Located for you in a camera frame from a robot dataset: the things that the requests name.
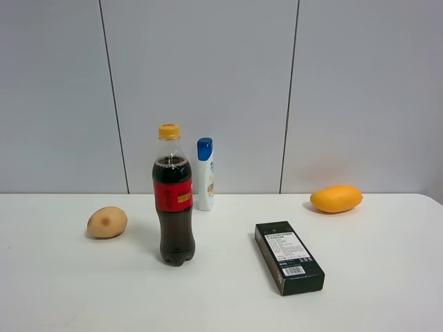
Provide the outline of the cola bottle yellow cap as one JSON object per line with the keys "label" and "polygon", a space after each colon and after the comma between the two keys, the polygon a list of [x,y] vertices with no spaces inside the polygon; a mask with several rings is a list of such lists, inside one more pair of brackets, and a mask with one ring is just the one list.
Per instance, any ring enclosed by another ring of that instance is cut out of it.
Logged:
{"label": "cola bottle yellow cap", "polygon": [[192,169],[181,149],[180,138],[179,125],[159,126],[162,146],[152,167],[155,208],[161,228],[160,254],[171,266],[181,266],[195,254]]}

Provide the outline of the white shampoo bottle blue cap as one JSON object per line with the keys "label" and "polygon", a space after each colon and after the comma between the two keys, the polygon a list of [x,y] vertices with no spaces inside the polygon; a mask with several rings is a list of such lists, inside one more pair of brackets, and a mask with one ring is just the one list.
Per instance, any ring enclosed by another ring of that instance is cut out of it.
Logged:
{"label": "white shampoo bottle blue cap", "polygon": [[214,205],[214,150],[211,138],[197,141],[198,158],[198,203],[201,211],[211,211]]}

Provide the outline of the orange mango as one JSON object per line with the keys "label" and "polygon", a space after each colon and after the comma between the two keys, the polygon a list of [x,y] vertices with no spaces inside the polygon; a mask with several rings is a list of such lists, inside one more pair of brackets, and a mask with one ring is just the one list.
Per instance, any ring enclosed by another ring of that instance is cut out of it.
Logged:
{"label": "orange mango", "polygon": [[335,185],[314,192],[310,203],[319,211],[330,214],[354,209],[363,200],[359,189],[351,185]]}

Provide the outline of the brown potato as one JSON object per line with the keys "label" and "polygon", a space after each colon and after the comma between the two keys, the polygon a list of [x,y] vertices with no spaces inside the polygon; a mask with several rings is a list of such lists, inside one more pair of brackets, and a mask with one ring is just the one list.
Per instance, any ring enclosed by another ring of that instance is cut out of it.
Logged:
{"label": "brown potato", "polygon": [[115,206],[94,212],[87,223],[87,234],[97,239],[110,239],[121,235],[127,227],[126,213]]}

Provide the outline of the black rectangular box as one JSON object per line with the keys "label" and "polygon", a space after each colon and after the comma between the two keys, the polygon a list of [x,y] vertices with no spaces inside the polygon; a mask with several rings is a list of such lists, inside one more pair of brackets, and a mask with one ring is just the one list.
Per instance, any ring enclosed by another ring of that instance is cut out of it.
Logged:
{"label": "black rectangular box", "polygon": [[288,221],[257,224],[255,241],[281,296],[323,289],[323,269]]}

